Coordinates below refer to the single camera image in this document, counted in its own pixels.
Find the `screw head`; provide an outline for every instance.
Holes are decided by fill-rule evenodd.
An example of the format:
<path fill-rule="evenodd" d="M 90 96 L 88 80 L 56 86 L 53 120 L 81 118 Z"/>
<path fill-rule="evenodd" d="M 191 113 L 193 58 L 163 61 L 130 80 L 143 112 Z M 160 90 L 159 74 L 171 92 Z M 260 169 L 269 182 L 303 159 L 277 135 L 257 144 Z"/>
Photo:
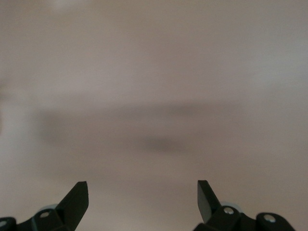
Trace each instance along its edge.
<path fill-rule="evenodd" d="M 48 215 L 49 215 L 49 212 L 44 212 L 39 217 L 40 218 L 46 218 L 46 217 L 48 217 Z"/>
<path fill-rule="evenodd" d="M 6 220 L 0 221 L 0 227 L 5 226 L 7 224 Z"/>
<path fill-rule="evenodd" d="M 230 214 L 230 215 L 234 213 L 234 210 L 231 209 L 230 207 L 225 207 L 223 211 L 225 211 L 226 214 Z"/>
<path fill-rule="evenodd" d="M 264 215 L 264 219 L 265 219 L 266 221 L 268 221 L 268 222 L 271 222 L 271 223 L 276 222 L 275 217 L 273 217 L 273 216 L 270 215 L 270 214 L 265 214 L 265 215 Z"/>

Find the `metal screw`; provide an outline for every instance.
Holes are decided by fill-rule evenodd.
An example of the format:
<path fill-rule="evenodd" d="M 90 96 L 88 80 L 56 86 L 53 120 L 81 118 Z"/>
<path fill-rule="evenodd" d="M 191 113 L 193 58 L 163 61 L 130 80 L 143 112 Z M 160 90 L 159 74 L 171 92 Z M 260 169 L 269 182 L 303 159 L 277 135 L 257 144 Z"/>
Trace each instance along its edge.
<path fill-rule="evenodd" d="M 230 215 L 234 213 L 233 209 L 231 209 L 230 207 L 225 207 L 223 211 L 225 211 L 226 214 Z"/>
<path fill-rule="evenodd" d="M 265 219 L 266 221 L 268 221 L 268 222 L 271 222 L 271 223 L 276 222 L 275 217 L 273 217 L 273 216 L 270 215 L 270 214 L 265 214 L 265 215 L 264 215 L 264 219 Z"/>
<path fill-rule="evenodd" d="M 48 215 L 49 215 L 49 212 L 45 212 L 45 213 L 42 213 L 39 217 L 40 218 L 46 218 L 46 217 L 48 217 Z"/>
<path fill-rule="evenodd" d="M 5 226 L 7 224 L 6 220 L 0 221 L 0 227 Z"/>

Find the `white surface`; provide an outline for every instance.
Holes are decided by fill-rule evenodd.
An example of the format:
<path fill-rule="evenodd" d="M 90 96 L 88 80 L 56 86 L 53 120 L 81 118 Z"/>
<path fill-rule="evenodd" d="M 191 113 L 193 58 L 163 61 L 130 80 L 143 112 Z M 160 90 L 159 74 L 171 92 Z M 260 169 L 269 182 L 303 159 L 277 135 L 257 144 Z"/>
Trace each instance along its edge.
<path fill-rule="evenodd" d="M 87 180 L 79 231 L 190 231 L 206 179 L 306 230 L 308 1 L 0 7 L 0 217 Z"/>

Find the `blurry background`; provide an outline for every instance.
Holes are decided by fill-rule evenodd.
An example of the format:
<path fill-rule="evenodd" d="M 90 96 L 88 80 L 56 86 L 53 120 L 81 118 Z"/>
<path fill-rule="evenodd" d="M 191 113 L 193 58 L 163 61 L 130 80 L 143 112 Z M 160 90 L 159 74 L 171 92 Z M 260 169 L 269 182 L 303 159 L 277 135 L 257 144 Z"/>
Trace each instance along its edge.
<path fill-rule="evenodd" d="M 191 231 L 197 180 L 308 225 L 307 0 L 0 1 L 0 217 L 87 180 L 77 228 Z"/>

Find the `black plastic part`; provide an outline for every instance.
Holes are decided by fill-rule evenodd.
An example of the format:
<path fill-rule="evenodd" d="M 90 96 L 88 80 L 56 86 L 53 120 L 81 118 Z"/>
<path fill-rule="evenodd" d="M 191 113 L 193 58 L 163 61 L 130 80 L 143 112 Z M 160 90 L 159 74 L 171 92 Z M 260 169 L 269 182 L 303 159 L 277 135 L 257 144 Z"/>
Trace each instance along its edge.
<path fill-rule="evenodd" d="M 283 217 L 274 213 L 260 213 L 256 220 L 239 213 L 231 206 L 221 206 L 206 180 L 198 181 L 198 207 L 204 221 L 194 231 L 295 231 Z M 271 215 L 275 222 L 264 218 Z"/>
<path fill-rule="evenodd" d="M 219 200 L 206 180 L 198 181 L 198 207 L 204 223 L 221 207 Z"/>
<path fill-rule="evenodd" d="M 224 211 L 227 207 L 233 210 L 232 214 L 228 214 Z M 240 219 L 241 215 L 235 208 L 223 206 L 214 213 L 214 215 L 206 223 L 206 226 L 219 231 L 234 231 L 239 229 Z"/>
<path fill-rule="evenodd" d="M 54 209 L 45 209 L 34 215 L 32 218 L 32 229 L 34 231 L 57 231 L 69 230 L 61 221 Z"/>
<path fill-rule="evenodd" d="M 12 217 L 0 218 L 0 231 L 14 231 L 16 229 L 16 220 Z"/>
<path fill-rule="evenodd" d="M 275 222 L 265 220 L 265 215 L 271 215 L 275 218 Z M 260 213 L 257 215 L 257 225 L 263 231 L 295 231 L 290 223 L 282 216 L 274 213 Z"/>
<path fill-rule="evenodd" d="M 74 231 L 89 205 L 87 183 L 78 182 L 55 209 L 39 211 L 16 224 L 15 218 L 0 218 L 0 231 Z"/>
<path fill-rule="evenodd" d="M 63 224 L 74 231 L 89 206 L 88 186 L 85 181 L 78 182 L 65 198 L 57 205 Z"/>

